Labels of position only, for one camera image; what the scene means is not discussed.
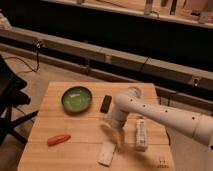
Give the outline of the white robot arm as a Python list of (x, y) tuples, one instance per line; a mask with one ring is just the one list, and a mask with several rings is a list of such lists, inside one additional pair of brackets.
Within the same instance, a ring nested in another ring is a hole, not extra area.
[(137, 87), (130, 87), (114, 96), (114, 107), (107, 116), (109, 125), (121, 130), (130, 113), (137, 113), (174, 129), (208, 147), (213, 146), (213, 117), (159, 104), (140, 98)]

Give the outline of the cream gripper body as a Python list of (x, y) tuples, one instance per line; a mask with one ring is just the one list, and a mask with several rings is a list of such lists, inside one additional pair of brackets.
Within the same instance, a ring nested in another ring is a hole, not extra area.
[(113, 129), (108, 124), (102, 124), (100, 128), (112, 140), (121, 140), (124, 138), (124, 132), (122, 130)]

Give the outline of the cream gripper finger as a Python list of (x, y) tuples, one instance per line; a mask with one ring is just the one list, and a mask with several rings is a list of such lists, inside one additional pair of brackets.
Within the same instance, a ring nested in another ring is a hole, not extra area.
[(124, 145), (124, 136), (122, 134), (115, 134), (114, 139), (118, 147), (122, 147)]

